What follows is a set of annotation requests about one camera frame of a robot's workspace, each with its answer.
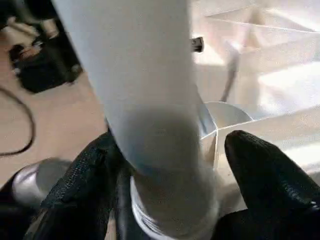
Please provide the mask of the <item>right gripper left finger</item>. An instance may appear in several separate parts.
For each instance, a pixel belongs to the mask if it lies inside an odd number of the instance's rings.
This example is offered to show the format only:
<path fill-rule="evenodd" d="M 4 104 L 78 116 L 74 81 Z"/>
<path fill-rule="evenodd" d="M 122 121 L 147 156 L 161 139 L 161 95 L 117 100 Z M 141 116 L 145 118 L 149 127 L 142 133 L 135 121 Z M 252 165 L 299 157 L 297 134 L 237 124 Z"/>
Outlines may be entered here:
<path fill-rule="evenodd" d="M 111 132 L 90 142 L 40 205 L 26 240 L 103 240 L 125 159 Z"/>

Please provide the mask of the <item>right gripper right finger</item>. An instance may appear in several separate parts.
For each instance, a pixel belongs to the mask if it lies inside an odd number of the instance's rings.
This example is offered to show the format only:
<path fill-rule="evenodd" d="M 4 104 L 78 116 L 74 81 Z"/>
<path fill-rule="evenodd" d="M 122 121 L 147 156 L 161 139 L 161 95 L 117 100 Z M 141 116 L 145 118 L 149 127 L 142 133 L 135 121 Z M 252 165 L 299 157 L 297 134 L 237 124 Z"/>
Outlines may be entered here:
<path fill-rule="evenodd" d="M 320 187 L 276 145 L 243 130 L 224 150 L 246 209 L 222 217 L 219 240 L 317 240 Z"/>

